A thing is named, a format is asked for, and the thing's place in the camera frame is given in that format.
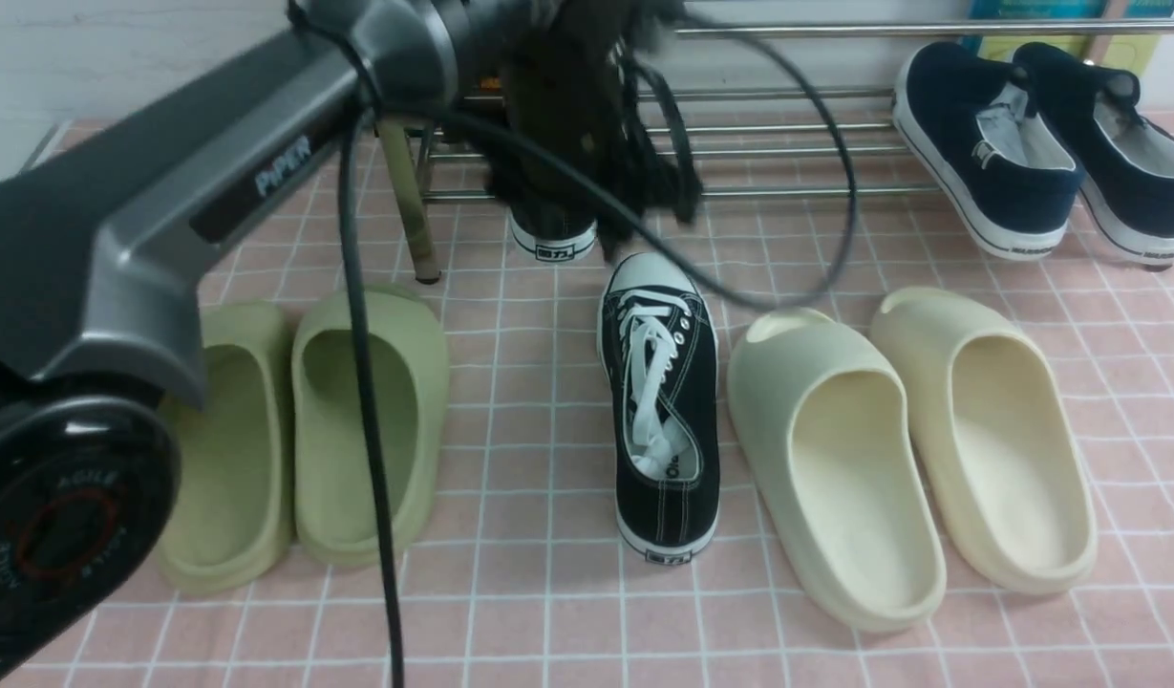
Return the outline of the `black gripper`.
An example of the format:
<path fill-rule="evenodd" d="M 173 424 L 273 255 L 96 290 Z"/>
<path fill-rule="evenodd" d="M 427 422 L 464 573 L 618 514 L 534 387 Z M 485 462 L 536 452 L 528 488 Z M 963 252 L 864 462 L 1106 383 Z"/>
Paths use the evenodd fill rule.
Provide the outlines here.
<path fill-rule="evenodd" d="M 498 123 L 568 162 L 633 213 L 695 221 L 703 183 L 663 75 L 636 58 L 684 14 L 682 1 L 565 1 L 499 75 Z"/>

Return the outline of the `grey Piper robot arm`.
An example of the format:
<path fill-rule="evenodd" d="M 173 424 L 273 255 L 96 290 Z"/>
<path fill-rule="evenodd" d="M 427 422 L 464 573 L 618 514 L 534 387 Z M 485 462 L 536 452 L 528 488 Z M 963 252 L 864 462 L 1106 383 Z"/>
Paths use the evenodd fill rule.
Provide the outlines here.
<path fill-rule="evenodd" d="M 369 119 L 416 115 L 551 162 L 446 112 L 538 39 L 601 47 L 681 1 L 294 1 L 289 27 L 70 151 L 0 182 L 0 682 L 144 564 L 181 450 L 158 413 L 205 398 L 198 288 Z"/>

